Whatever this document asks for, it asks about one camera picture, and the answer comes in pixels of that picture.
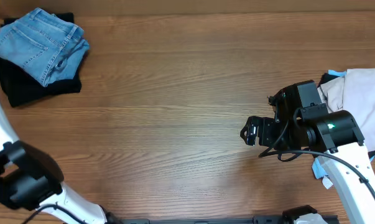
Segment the light blue denim jeans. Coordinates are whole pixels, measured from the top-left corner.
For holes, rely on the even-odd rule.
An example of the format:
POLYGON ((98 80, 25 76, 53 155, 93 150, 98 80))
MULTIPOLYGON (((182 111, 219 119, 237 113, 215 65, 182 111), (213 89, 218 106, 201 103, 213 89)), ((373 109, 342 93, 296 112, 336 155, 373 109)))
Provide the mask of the light blue denim jeans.
POLYGON ((8 60, 42 86, 74 78, 90 49, 84 30, 36 8, 0 28, 0 58, 8 60))

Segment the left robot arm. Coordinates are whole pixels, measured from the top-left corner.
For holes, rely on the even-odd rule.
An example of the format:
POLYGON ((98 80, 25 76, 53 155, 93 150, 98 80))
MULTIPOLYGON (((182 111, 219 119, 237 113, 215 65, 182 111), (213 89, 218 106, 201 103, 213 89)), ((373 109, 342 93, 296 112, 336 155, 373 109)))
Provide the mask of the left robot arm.
POLYGON ((64 181, 58 164, 43 151, 21 141, 0 104, 0 203, 48 213, 64 223, 117 223, 102 206, 85 200, 64 181))

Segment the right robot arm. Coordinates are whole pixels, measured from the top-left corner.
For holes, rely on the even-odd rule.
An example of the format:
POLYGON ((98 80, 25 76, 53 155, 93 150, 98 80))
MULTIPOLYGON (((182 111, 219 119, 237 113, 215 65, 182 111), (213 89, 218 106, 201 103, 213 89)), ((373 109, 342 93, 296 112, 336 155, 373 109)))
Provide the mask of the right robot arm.
POLYGON ((353 115, 328 112, 314 81, 268 98, 274 117, 250 116, 240 132, 245 144, 265 147, 260 157, 316 157, 335 187, 351 223, 375 223, 375 174, 353 115))

